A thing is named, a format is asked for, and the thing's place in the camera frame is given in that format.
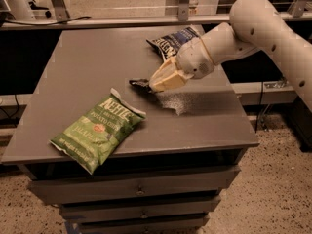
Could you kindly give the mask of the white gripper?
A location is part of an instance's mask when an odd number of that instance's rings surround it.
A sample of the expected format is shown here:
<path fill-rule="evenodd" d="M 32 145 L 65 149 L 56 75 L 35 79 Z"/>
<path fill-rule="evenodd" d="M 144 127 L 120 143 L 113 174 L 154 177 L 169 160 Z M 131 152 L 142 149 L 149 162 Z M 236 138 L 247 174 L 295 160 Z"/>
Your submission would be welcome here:
<path fill-rule="evenodd" d="M 211 74 L 215 65 L 201 38 L 193 38 L 183 44 L 176 58 L 168 58 L 150 77 L 149 87 L 153 92 L 164 92 L 184 86 L 193 79 L 202 79 Z"/>

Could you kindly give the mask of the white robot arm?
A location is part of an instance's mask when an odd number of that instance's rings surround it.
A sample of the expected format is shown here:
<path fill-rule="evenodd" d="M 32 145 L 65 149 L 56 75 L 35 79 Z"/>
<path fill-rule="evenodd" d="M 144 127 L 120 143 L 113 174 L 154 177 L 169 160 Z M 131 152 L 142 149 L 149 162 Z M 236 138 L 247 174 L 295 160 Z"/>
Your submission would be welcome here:
<path fill-rule="evenodd" d="M 268 0 L 236 0 L 229 22 L 183 44 L 151 76 L 149 87 L 156 93 L 180 88 L 219 64 L 258 50 L 271 58 L 312 110 L 312 45 L 286 25 Z"/>

